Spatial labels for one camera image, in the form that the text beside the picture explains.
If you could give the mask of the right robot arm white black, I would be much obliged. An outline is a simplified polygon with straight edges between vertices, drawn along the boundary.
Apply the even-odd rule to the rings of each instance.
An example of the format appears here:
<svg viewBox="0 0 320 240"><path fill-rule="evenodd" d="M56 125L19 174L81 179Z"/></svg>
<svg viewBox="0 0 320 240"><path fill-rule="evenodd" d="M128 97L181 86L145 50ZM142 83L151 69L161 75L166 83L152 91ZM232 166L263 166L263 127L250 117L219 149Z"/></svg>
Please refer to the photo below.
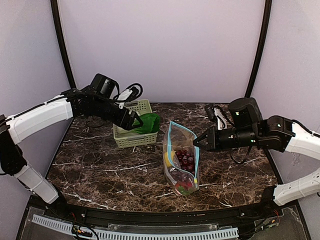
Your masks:
<svg viewBox="0 0 320 240"><path fill-rule="evenodd" d="M238 98L228 105L231 128L208 128L193 141L193 145L208 152L256 146L258 149L296 153L318 160L320 158L320 135L306 128L297 120L279 115L263 119L257 101ZM286 184L266 188L261 201L283 206L297 199L320 191L320 171Z"/></svg>

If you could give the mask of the clear zip top bag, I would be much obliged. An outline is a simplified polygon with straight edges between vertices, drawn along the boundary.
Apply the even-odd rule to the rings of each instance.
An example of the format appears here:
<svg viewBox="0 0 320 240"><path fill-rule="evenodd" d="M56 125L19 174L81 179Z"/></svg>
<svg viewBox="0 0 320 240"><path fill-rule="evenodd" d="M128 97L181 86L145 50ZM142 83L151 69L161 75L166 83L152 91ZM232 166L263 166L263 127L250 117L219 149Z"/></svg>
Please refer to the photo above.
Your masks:
<svg viewBox="0 0 320 240"><path fill-rule="evenodd" d="M194 146L196 134L174 121L163 138L163 172L172 191L189 196L199 190L200 149Z"/></svg>

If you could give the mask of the orange red chili pepper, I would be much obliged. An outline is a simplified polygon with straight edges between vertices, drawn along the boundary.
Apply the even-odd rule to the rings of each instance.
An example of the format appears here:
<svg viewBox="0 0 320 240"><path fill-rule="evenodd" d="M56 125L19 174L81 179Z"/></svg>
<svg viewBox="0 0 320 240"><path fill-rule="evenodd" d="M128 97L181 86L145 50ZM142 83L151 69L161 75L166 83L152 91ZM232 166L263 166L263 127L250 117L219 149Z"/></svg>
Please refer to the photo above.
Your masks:
<svg viewBox="0 0 320 240"><path fill-rule="evenodd" d="M193 184L191 182L177 182L174 187L178 190L189 191L193 187Z"/></svg>

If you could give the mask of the dark red grapes bunch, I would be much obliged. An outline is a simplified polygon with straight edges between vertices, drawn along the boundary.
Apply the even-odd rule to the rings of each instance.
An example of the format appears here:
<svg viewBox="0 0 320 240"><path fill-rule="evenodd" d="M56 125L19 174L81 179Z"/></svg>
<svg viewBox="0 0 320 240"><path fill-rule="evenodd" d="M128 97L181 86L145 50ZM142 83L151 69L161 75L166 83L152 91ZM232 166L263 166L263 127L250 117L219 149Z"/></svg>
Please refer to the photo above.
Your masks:
<svg viewBox="0 0 320 240"><path fill-rule="evenodd" d="M182 170L195 174L195 156L190 150L178 150L175 152L175 156Z"/></svg>

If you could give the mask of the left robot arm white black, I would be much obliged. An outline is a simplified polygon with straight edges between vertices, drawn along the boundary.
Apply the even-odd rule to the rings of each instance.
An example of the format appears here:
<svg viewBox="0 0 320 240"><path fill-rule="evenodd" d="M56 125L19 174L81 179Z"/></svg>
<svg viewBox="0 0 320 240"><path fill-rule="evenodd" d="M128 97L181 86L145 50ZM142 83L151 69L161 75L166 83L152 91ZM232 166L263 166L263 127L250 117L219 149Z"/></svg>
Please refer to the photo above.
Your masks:
<svg viewBox="0 0 320 240"><path fill-rule="evenodd" d="M18 145L49 126L79 116L99 117L128 131L139 128L143 121L125 104L142 93L139 83L120 91L115 80L98 73L83 89L71 88L16 115L1 115L0 174L15 177L49 205L64 201L60 191L28 163Z"/></svg>

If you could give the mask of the yellow lemon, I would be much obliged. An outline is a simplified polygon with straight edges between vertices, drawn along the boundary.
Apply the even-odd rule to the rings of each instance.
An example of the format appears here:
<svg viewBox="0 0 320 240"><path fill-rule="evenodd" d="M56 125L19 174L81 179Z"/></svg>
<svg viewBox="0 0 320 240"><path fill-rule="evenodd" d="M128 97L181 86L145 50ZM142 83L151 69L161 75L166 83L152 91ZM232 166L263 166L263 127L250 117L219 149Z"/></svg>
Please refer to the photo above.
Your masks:
<svg viewBox="0 0 320 240"><path fill-rule="evenodd" d="M173 166L174 159L175 159L175 152L173 150L170 152L170 154L168 152L164 154L164 162L168 168Z"/></svg>

